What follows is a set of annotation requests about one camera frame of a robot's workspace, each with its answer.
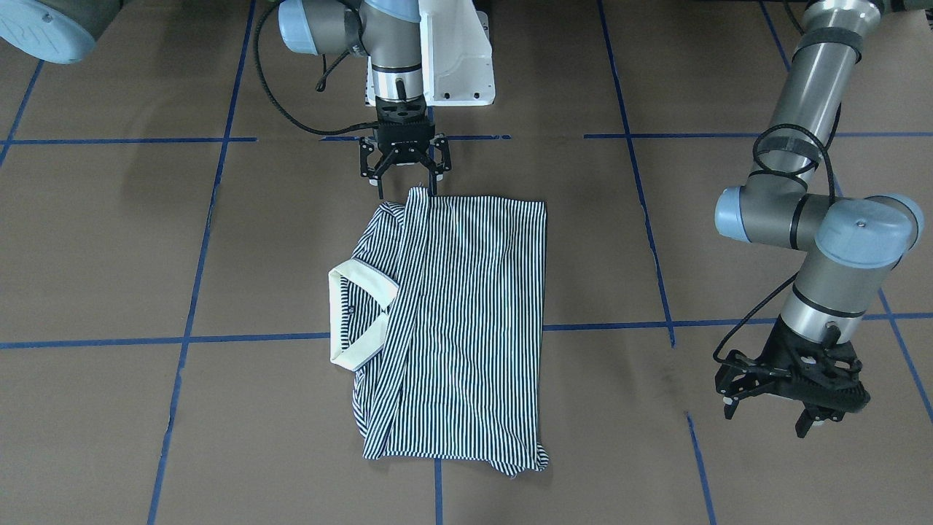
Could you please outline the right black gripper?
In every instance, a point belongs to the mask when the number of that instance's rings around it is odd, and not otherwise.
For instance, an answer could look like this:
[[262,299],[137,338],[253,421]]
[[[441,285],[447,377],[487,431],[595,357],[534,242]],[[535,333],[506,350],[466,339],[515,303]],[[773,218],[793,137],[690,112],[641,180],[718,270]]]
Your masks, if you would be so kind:
[[[452,170],[450,140],[446,134],[436,135],[427,107],[424,98],[375,99],[377,126],[373,137],[359,137],[359,162],[361,176],[376,186],[379,199],[384,199],[382,166],[422,163],[427,159],[430,196],[437,195],[440,180]],[[371,166],[370,157],[376,152],[382,158]]]

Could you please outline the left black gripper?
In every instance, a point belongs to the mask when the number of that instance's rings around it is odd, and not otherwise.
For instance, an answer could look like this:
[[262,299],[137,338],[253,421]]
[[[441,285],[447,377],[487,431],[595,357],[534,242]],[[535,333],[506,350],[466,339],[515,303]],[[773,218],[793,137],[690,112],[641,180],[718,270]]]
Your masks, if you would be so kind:
[[798,438],[806,438],[827,415],[860,412],[872,397],[860,381],[862,365],[852,343],[840,342],[841,336],[832,327],[824,341],[813,342],[779,318],[756,359],[737,349],[723,357],[725,342],[720,342],[713,354],[720,365],[714,388],[724,398],[727,421],[740,401],[763,394],[804,403],[796,421]]

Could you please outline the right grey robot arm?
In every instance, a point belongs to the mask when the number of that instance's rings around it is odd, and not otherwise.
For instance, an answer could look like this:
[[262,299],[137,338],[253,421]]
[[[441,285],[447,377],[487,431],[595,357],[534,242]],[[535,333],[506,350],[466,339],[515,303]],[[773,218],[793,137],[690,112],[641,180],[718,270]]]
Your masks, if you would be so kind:
[[[124,1],[4,1],[2,39],[44,62],[80,62],[97,45]],[[267,83],[261,64],[260,37],[270,16],[287,49],[294,53],[332,55],[316,83],[327,79],[347,57],[366,57],[376,117],[333,130],[300,122],[285,110]],[[303,132],[342,136],[369,130],[359,139],[360,176],[382,189],[394,166],[421,164],[429,170],[429,194],[452,167],[449,140],[438,133],[424,95],[420,14],[415,1],[273,1],[254,27],[254,68],[263,92],[276,110]]]

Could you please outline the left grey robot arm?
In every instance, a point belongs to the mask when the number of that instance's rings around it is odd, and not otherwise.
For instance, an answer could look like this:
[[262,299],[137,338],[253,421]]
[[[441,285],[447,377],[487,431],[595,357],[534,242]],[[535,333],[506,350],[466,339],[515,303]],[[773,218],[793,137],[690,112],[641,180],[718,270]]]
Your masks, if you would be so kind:
[[740,402],[769,394],[803,403],[795,432],[860,412],[870,393],[852,337],[897,263],[924,230],[922,210],[899,194],[837,193],[829,144],[865,39],[883,17],[929,1],[810,1],[803,34],[770,127],[753,143],[746,183],[723,190],[714,225],[736,241],[805,252],[782,285],[789,297],[761,355],[721,355],[714,388],[732,419]]

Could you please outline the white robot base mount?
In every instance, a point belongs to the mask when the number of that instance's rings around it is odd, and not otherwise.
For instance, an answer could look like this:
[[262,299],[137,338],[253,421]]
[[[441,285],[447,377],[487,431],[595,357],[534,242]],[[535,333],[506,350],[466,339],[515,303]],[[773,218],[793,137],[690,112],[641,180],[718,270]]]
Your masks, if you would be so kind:
[[472,1],[420,1],[424,98],[430,106],[490,106],[493,50]]

